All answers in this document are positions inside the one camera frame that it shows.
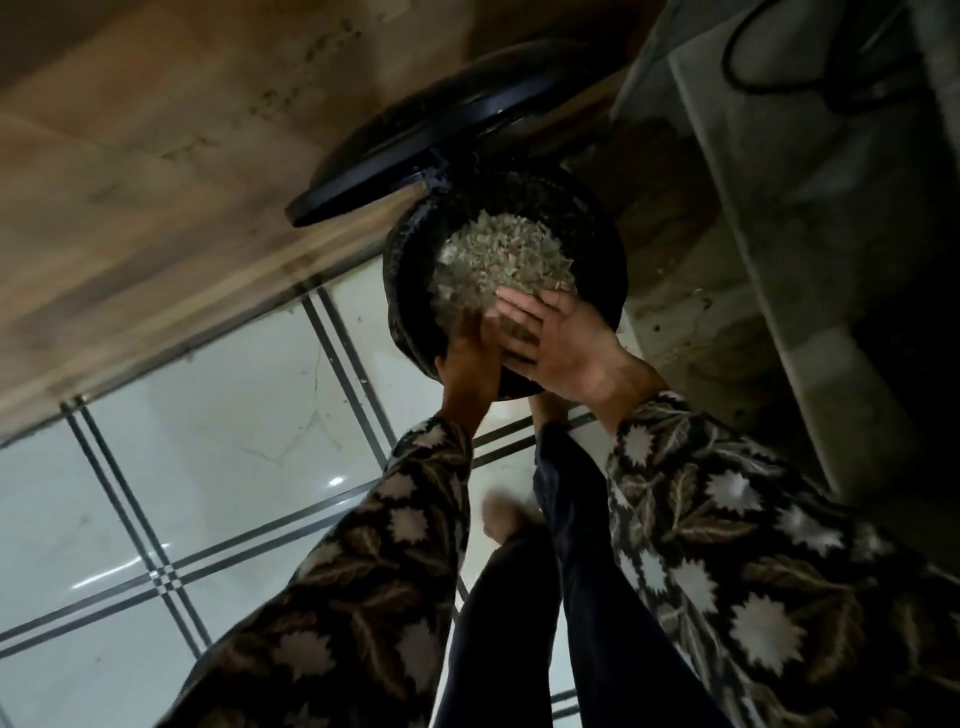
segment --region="left hand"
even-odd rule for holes
[[[470,434],[480,426],[500,388],[498,328],[497,319],[490,314],[465,316],[450,339],[446,356],[434,361],[444,383],[444,406],[439,414],[463,425]]]

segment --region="sleeve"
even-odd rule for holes
[[[774,453],[666,392],[620,425],[608,475],[620,568],[734,725],[955,707],[960,579]]]
[[[426,726],[467,547],[472,447],[433,418],[280,594],[197,663],[159,726]]]

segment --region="hand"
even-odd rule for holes
[[[641,401],[666,389],[660,375],[630,355],[596,308],[565,291],[544,290],[540,299],[513,288],[496,291],[496,310],[536,339],[499,332],[508,352],[503,364],[567,400],[593,410],[613,431]]]
[[[464,317],[450,339],[446,356],[434,360],[444,383],[444,405],[437,414],[463,425],[472,436],[500,388],[502,350],[495,316]]]

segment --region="black lid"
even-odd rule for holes
[[[287,206],[297,228],[367,205],[438,166],[444,149],[543,113],[613,72],[610,54],[571,40],[532,40],[474,61],[378,113],[321,162]]]

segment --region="dried herbs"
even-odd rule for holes
[[[465,311],[492,307],[501,285],[534,294],[544,288],[575,293],[571,263],[543,223],[484,210],[440,249],[430,282],[437,324],[449,334]]]

